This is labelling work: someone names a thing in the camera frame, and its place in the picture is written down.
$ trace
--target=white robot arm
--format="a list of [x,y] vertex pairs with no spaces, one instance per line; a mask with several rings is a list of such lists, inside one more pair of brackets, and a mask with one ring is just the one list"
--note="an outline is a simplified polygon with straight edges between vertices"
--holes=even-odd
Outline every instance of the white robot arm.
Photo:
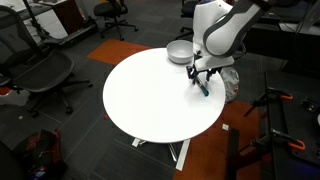
[[187,66],[189,79],[207,72],[207,81],[218,68],[234,63],[232,54],[239,48],[251,26],[276,0],[239,0],[230,6],[223,0],[202,0],[193,17],[193,66]]

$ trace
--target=mesh chair back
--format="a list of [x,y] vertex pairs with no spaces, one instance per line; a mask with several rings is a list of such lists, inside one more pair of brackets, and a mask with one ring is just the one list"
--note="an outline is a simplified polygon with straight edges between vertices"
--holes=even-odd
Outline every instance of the mesh chair back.
[[40,50],[17,12],[0,5],[0,22],[0,74],[14,78]]

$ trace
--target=white plastic bag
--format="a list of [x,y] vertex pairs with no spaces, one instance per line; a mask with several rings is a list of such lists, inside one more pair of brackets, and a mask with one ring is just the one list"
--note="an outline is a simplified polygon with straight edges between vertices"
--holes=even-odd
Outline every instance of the white plastic bag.
[[226,103],[233,101],[239,91],[239,75],[233,67],[223,67],[220,75],[226,88]]

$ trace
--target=chair armrest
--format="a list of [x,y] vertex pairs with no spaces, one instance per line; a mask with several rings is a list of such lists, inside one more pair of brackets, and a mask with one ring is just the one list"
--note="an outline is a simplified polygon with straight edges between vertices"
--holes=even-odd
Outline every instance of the chair armrest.
[[11,83],[11,81],[11,78],[8,78],[6,76],[0,76],[0,87],[6,87],[8,84]]

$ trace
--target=table top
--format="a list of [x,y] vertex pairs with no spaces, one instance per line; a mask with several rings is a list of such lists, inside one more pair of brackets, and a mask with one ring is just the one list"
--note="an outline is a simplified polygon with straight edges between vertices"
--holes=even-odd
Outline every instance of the table top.
[[[278,131],[289,133],[292,137],[298,135],[299,137],[294,138],[303,140],[306,144],[306,150],[310,150],[311,147],[308,142],[319,139],[320,127],[294,126],[297,126],[295,121],[301,123],[301,120],[304,122],[313,120],[310,117],[311,113],[304,111],[302,108],[301,101],[305,97],[320,99],[320,80],[283,72],[267,72],[266,84],[269,87],[282,89],[293,95],[292,101],[282,104],[269,103],[269,126]],[[318,137],[312,135],[305,138],[305,134],[314,133],[314,131],[318,132]],[[285,148],[284,144],[272,141],[272,149],[276,179],[319,179],[319,165],[297,158],[289,149]]]
[[[165,48],[123,60],[103,89],[110,119],[129,135],[155,143],[180,142],[208,129],[224,107],[224,83],[219,73],[214,74],[205,97],[188,79],[186,66],[172,63]],[[199,78],[205,84],[205,73]]]

